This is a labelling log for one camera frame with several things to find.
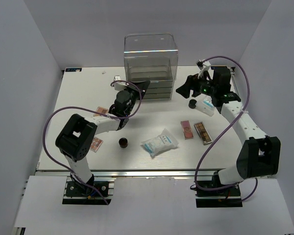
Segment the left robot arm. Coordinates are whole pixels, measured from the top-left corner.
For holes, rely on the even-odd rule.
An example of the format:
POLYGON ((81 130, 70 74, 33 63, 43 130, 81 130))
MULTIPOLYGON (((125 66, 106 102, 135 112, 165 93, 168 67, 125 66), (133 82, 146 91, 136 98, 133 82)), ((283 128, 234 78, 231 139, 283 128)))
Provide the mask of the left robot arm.
POLYGON ((114 81, 111 86, 117 91, 114 103, 108 113, 86 119, 79 114, 70 117, 55 141, 56 147, 66 157, 72 169, 71 179, 77 184, 82 195, 90 195, 94 189, 94 176, 91 173, 86 155, 95 135, 118 131, 125 127, 137 101, 142 101, 149 81, 114 81))

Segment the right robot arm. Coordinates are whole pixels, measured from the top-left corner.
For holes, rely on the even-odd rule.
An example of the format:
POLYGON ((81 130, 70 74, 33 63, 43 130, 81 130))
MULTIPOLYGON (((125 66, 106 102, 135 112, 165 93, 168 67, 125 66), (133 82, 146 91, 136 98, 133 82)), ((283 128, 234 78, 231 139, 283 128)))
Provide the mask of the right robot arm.
POLYGON ((213 75, 207 70, 189 75, 176 92, 184 98, 200 94, 211 97, 213 106, 229 122, 241 141, 242 148, 236 163, 219 170, 212 177, 207 191, 223 195, 231 186, 249 178, 275 175, 279 168, 281 142, 262 131, 248 113, 240 97, 231 91, 232 74, 225 66, 213 68, 213 75))

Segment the cotton pad bag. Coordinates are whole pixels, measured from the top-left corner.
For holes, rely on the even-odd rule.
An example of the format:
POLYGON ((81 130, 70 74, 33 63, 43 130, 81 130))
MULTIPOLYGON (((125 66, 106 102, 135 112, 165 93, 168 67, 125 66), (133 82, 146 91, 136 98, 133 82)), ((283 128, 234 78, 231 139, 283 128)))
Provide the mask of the cotton pad bag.
POLYGON ((207 95, 197 101, 196 109, 210 117, 215 113, 215 106, 212 104, 212 99, 207 95))
POLYGON ((147 141, 141 142, 142 147, 154 158, 160 153, 175 149, 178 147, 178 140, 166 128, 162 133, 147 141))

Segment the amber glass jar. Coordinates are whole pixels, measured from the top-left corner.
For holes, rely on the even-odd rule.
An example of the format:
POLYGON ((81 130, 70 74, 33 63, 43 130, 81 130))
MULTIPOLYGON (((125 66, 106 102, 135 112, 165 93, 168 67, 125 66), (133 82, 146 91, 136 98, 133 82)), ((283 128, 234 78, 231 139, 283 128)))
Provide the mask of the amber glass jar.
POLYGON ((119 139, 119 146, 121 148, 126 148, 128 146, 128 140, 126 138, 119 139))

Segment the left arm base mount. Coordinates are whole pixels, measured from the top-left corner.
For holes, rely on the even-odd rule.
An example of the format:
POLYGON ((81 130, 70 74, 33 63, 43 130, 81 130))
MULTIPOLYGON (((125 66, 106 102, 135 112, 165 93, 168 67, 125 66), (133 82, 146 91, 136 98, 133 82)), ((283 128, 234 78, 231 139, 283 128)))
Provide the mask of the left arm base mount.
POLYGON ((105 200, 92 188, 85 187, 79 182, 67 177, 62 199, 63 205, 109 205, 114 190, 113 178, 95 177, 94 187, 101 193, 105 200))

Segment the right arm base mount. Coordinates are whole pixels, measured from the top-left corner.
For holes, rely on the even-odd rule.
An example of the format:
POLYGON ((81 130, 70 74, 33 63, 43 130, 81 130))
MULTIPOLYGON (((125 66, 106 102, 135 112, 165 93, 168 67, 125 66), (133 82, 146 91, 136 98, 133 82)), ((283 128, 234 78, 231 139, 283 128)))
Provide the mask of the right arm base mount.
POLYGON ((190 190, 196 192, 197 208, 240 208, 243 206, 238 185, 216 191, 206 191, 193 184, 190 190))

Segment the black jar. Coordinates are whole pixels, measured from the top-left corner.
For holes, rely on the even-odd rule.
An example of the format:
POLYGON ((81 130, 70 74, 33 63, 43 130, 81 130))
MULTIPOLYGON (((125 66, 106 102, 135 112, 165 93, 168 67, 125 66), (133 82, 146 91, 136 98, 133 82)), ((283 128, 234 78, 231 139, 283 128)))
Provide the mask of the black jar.
POLYGON ((189 101, 189 104, 188 104, 189 108, 195 109, 196 108, 196 103, 197 103, 197 101, 195 99, 191 99, 189 101))

